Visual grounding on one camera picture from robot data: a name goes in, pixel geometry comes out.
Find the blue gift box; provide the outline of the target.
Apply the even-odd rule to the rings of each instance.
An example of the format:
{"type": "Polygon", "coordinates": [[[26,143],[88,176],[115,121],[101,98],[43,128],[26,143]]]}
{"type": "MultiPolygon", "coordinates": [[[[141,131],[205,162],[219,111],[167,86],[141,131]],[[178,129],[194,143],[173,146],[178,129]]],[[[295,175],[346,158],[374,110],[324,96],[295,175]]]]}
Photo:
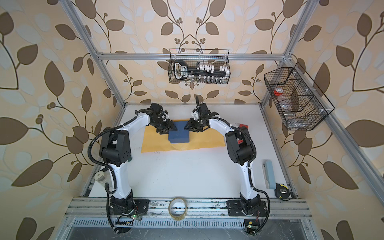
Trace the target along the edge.
{"type": "Polygon", "coordinates": [[[168,140],[171,144],[181,144],[190,142],[190,132],[185,130],[184,127],[188,121],[176,121],[174,122],[177,131],[169,131],[168,140]]]}

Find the yellow orange wrapping paper sheet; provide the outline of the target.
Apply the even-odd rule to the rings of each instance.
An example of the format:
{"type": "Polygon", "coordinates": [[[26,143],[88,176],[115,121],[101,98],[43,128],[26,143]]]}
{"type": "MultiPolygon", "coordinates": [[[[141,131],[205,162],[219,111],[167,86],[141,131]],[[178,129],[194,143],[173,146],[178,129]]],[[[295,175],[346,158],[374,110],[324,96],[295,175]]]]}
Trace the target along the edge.
{"type": "Polygon", "coordinates": [[[186,121],[176,121],[177,131],[160,135],[155,127],[145,128],[142,153],[188,151],[202,148],[225,147],[225,137],[211,128],[201,133],[189,132],[184,129],[186,121]]]}

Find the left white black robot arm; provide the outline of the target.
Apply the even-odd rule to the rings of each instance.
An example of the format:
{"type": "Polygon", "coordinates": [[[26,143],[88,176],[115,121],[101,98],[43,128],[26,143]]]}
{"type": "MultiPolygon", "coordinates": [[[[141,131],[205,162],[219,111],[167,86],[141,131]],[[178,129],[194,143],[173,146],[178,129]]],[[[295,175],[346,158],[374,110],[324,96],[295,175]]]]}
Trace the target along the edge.
{"type": "Polygon", "coordinates": [[[123,216],[132,217],[139,207],[135,204],[133,190],[128,181],[128,162],[132,160],[130,136],[146,126],[153,126],[160,135],[176,131],[168,112],[156,103],[135,112],[132,119],[113,128],[105,128],[88,146],[88,158],[96,165],[107,168],[112,185],[105,183],[107,193],[106,213],[110,227],[121,233],[111,218],[111,210],[117,209],[123,216]]]}

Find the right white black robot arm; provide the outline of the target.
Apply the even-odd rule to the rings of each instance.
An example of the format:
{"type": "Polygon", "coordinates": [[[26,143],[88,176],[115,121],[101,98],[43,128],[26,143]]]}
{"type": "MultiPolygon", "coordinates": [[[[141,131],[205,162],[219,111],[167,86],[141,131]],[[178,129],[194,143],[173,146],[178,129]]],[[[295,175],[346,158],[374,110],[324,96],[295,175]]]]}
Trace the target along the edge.
{"type": "Polygon", "coordinates": [[[248,235],[257,235],[266,225],[271,211],[271,200],[266,191],[257,189],[253,182],[252,162],[256,159],[257,149],[246,127],[236,127],[217,112],[211,112],[205,103],[196,99],[196,108],[192,117],[185,126],[185,130],[202,133],[208,129],[214,129],[225,137],[227,152],[241,172],[240,206],[242,214],[252,217],[265,208],[266,216],[258,226],[248,225],[245,232],[248,235]]]}

